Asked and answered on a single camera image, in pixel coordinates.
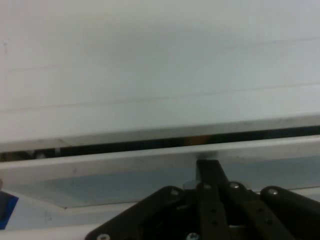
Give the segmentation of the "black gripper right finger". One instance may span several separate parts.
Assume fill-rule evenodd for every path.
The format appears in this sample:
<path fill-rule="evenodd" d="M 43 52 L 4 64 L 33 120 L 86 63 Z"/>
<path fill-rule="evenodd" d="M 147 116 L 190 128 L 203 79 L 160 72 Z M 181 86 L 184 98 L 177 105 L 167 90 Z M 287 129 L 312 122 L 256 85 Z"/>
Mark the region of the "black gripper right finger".
<path fill-rule="evenodd" d="M 217 160 L 208 162 L 208 182 L 215 185 L 228 216 L 247 225 L 261 240 L 318 240 L 320 203 L 279 186 L 260 193 L 229 181 Z"/>

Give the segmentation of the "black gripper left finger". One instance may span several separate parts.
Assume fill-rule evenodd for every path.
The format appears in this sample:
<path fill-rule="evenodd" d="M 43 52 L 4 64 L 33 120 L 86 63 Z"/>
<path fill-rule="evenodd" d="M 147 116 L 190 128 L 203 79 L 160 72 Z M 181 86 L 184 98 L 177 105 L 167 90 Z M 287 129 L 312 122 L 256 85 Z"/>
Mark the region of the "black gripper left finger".
<path fill-rule="evenodd" d="M 219 185 L 228 179 L 217 160 L 196 162 L 196 186 L 166 186 L 89 232 L 87 240 L 185 240 L 229 237 Z"/>

